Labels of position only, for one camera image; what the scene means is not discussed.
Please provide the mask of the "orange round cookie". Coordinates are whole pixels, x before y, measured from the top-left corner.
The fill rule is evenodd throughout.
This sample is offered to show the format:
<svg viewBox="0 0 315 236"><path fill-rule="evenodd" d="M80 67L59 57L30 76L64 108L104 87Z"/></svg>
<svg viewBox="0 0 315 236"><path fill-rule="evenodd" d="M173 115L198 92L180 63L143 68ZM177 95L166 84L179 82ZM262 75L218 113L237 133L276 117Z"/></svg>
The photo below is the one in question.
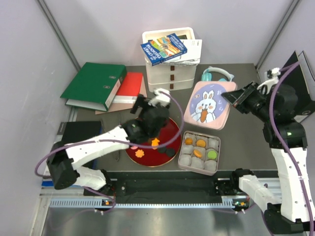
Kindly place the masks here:
<svg viewBox="0 0 315 236"><path fill-rule="evenodd" d="M207 143L203 139L199 139L199 140L196 141L196 146L198 146L198 147L205 148L206 145L207 145Z"/></svg>

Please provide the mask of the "yellow round biscuit cookie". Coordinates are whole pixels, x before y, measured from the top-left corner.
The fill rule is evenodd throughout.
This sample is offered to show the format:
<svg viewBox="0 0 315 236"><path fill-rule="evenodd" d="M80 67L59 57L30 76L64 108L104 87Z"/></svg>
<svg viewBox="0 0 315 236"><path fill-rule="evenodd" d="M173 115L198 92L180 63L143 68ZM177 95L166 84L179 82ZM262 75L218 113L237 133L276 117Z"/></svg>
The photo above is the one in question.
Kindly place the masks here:
<svg viewBox="0 0 315 236"><path fill-rule="evenodd" d="M193 145L193 139L192 138L185 138L185 144L186 145Z"/></svg>

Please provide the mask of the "green round cookie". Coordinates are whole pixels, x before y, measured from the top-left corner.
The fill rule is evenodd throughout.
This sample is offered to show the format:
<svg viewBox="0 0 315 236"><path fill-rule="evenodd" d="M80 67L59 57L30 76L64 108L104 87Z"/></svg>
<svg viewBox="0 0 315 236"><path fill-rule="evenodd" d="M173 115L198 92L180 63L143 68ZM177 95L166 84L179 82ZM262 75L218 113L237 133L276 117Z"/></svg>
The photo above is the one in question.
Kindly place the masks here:
<svg viewBox="0 0 315 236"><path fill-rule="evenodd" d="M217 157L218 157L218 153L217 153L217 151L211 149L211 150L209 150L209 151L207 152L207 157L208 157L208 159L210 159L210 160L216 160Z"/></svg>

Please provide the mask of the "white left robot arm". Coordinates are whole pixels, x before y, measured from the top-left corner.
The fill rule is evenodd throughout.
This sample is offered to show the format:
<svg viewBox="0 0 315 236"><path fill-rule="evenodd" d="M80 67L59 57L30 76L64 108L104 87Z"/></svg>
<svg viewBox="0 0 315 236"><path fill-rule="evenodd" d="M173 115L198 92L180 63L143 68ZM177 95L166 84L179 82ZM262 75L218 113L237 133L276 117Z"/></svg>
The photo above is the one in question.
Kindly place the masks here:
<svg viewBox="0 0 315 236"><path fill-rule="evenodd" d="M111 191L112 184L105 170L93 170L85 164L109 153L139 146L156 138L169 119L170 92L158 88L155 97L138 95L131 113L141 108L139 116L112 130L82 142L67 144L48 157L47 166L56 190L72 185L88 187L101 195Z"/></svg>

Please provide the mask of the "silver tin lid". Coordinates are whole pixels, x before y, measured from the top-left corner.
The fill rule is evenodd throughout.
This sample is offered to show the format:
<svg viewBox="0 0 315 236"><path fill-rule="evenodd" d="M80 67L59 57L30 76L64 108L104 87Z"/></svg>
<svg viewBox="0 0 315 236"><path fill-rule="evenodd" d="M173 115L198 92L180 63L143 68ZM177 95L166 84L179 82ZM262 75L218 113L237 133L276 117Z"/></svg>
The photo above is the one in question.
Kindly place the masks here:
<svg viewBox="0 0 315 236"><path fill-rule="evenodd" d="M231 105L222 94L236 89L235 82L197 82L186 107L184 121L203 128L223 129Z"/></svg>

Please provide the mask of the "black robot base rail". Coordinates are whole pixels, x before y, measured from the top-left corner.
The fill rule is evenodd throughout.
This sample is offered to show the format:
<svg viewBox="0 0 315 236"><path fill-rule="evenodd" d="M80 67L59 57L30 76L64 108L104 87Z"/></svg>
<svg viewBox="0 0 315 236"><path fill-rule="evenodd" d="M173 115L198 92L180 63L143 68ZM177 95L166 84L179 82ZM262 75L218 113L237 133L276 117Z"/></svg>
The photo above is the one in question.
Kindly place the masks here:
<svg viewBox="0 0 315 236"><path fill-rule="evenodd" d="M111 185L104 194L119 204L221 203L223 196L244 196L232 188L231 171L214 176L189 171L108 172Z"/></svg>

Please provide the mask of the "orange flower cookie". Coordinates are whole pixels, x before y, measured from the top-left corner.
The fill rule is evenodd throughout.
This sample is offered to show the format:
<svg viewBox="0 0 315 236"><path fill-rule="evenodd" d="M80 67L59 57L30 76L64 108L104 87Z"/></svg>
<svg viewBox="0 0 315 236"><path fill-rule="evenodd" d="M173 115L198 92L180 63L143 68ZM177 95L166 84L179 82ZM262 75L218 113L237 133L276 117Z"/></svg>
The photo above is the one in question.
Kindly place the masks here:
<svg viewBox="0 0 315 236"><path fill-rule="evenodd" d="M136 152L135 152L135 156L137 158L142 158L143 156L145 155L144 151L142 149L138 149Z"/></svg>

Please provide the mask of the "yellow round sandwich cookie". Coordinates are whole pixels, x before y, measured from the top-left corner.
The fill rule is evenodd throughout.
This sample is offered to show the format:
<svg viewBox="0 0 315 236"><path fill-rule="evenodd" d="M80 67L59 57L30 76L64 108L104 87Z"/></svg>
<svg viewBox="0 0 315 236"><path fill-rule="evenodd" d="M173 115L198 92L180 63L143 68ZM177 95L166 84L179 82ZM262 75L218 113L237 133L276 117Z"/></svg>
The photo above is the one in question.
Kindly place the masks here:
<svg viewBox="0 0 315 236"><path fill-rule="evenodd" d="M193 150L193 154L194 154L196 157L198 157L198 158L201 158L201 157L202 157L202 153L201 153L199 150L197 150L197 149L194 149L194 150Z"/></svg>

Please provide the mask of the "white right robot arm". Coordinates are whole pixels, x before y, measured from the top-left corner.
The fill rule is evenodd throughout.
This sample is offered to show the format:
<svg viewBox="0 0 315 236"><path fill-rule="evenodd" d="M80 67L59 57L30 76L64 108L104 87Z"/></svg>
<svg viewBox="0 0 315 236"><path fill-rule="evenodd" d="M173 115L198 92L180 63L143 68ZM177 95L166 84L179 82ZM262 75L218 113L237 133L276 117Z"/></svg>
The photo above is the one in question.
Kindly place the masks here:
<svg viewBox="0 0 315 236"><path fill-rule="evenodd" d="M315 206L306 168L307 138L295 121L298 97L294 88L259 89L251 82L222 97L243 114L252 113L263 123L263 135L276 161L281 196L275 196L253 171L238 168L231 173L230 190L246 193L259 206L267 229L274 235L315 232Z"/></svg>

